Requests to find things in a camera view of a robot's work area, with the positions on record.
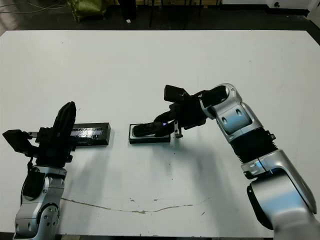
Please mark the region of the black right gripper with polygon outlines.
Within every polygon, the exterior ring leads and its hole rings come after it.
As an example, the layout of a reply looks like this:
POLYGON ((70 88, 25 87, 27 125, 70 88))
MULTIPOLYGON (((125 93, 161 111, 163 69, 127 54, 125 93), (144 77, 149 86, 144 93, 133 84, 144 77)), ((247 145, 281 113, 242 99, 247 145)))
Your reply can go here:
POLYGON ((155 133, 156 137, 174 133, 175 138, 179 139, 183 137, 182 128, 188 130, 206 123, 207 116, 202 110, 199 98, 190 98, 182 103, 173 103, 169 106, 169 109, 170 111, 164 112, 154 119, 155 123, 170 122, 158 129, 155 133))

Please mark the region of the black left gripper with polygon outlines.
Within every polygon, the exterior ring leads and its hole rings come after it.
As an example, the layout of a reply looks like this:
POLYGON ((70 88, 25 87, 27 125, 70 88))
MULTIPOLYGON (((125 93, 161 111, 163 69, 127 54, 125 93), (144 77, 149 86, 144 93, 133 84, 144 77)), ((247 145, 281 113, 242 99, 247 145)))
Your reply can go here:
POLYGON ((27 153, 28 157, 36 158, 36 164, 53 168, 63 168, 73 159, 71 152, 76 150, 76 142, 71 132, 76 120, 76 105, 67 102, 55 118, 53 127, 41 127, 35 142, 27 153))

